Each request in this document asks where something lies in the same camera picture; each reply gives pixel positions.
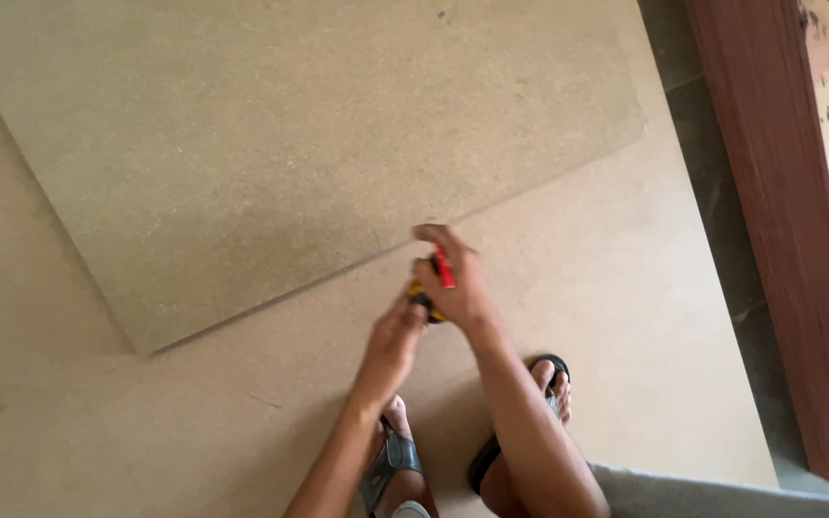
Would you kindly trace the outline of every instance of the leg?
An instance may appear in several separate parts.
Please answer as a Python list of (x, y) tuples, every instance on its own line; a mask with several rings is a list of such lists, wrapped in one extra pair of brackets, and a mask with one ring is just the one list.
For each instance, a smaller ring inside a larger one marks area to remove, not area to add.
[[(541, 395), (545, 393), (545, 388), (552, 381), (555, 373), (555, 366), (548, 360), (540, 361), (533, 367), (533, 380), (539, 385)], [(564, 374), (556, 379), (553, 391), (558, 398), (559, 418), (563, 423), (568, 423), (571, 418), (571, 386)], [(517, 496), (517, 489), (504, 455), (498, 455), (495, 462), (488, 468), (482, 479), (480, 494), (488, 510), (501, 518), (529, 518), (531, 516), (520, 497)]]
[[(408, 426), (408, 416), (405, 413), (405, 403), (401, 397), (396, 395), (392, 398), (386, 408), (383, 409), (382, 415), (386, 417), (389, 424), (399, 435), (408, 439), (412, 438), (411, 427)], [(376, 458), (385, 441), (386, 432), (383, 430), (382, 423), (377, 423), (369, 458)], [(433, 495), (430, 494), (427, 481), (420, 473), (410, 470), (400, 471), (392, 477), (386, 489), (383, 489), (382, 496), (379, 497), (379, 503), (376, 504), (373, 514), (376, 515), (376, 518), (391, 518), (395, 510), (408, 500), (423, 505), (433, 518), (438, 517), (437, 505), (434, 503)]]

